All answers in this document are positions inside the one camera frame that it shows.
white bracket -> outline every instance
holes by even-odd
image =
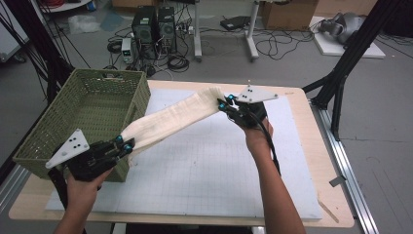
[[[46,168],[51,169],[77,155],[90,149],[88,141],[82,130],[77,129],[70,138],[61,146],[57,153],[46,163]]]
[[[279,96],[256,86],[247,85],[246,88],[236,97],[237,101],[245,103],[256,103],[269,99],[276,99]]]

human hand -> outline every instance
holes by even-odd
[[[97,189],[113,169],[104,172],[93,181],[76,180],[72,174],[67,178],[68,204],[63,219],[57,225],[55,234],[82,233],[86,219],[94,206]]]
[[[272,136],[274,129],[268,119],[265,118],[262,123],[270,136]],[[271,159],[271,148],[262,130],[241,128],[245,132],[246,146],[248,147],[249,152],[251,152],[254,160],[257,161],[257,159],[261,158]]]
[[[97,189],[109,176],[113,169],[104,172],[92,181],[76,180],[72,174],[67,179],[68,206],[67,212],[74,212],[87,217],[94,206]]]

desktop computer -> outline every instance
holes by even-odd
[[[156,59],[159,44],[159,25],[155,6],[138,6],[131,24],[137,52],[141,59]]]
[[[176,53],[175,18],[173,7],[163,7],[158,12],[158,24],[162,38],[162,50],[169,54]]]

white towel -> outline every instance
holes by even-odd
[[[121,133],[124,140],[134,137],[131,157],[166,137],[218,112],[218,98],[224,99],[219,87],[202,89],[161,111],[130,123]]]

black metal pole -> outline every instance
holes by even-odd
[[[303,88],[308,93],[321,87],[317,96],[312,98],[312,104],[321,109],[326,109],[335,97],[331,131],[336,140],[340,140],[338,130],[346,79],[402,1],[378,0],[334,69],[326,77]]]

